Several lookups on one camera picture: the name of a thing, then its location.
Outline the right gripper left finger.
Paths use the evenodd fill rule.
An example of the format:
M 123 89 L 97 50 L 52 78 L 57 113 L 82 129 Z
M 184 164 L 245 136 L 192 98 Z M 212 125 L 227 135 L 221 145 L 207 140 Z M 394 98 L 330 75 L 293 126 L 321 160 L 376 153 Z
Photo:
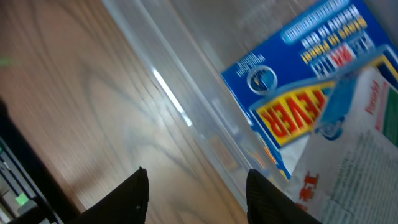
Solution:
M 144 224 L 149 203 L 147 170 L 140 167 L 73 224 Z

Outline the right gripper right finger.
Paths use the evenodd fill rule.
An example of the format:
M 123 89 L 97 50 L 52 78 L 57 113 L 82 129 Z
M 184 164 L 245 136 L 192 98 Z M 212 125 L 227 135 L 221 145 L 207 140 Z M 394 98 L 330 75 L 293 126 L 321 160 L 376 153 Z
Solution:
M 246 179 L 249 224 L 320 224 L 256 169 Z

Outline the white green medicine box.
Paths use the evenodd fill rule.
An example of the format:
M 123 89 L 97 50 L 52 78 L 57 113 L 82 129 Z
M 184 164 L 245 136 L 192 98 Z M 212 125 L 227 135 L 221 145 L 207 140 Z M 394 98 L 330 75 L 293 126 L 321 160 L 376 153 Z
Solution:
M 285 193 L 322 223 L 397 222 L 397 90 L 378 70 L 338 80 Z

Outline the blue cooling patch box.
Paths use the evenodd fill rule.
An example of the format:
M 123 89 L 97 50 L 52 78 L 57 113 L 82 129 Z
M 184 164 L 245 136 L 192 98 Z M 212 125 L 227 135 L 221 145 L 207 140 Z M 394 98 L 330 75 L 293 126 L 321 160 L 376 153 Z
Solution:
M 333 78 L 370 65 L 397 83 L 397 39 L 364 1 L 321 1 L 258 45 L 222 78 L 276 168 L 289 178 Z

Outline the clear plastic container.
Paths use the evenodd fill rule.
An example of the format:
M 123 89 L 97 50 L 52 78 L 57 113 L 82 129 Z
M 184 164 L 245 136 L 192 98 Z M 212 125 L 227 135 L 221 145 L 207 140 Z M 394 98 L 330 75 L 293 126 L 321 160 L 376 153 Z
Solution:
M 252 130 L 222 73 L 321 1 L 106 1 L 144 65 L 198 134 L 205 154 L 241 205 L 258 170 L 285 178 Z M 397 39 L 397 2 L 364 1 Z

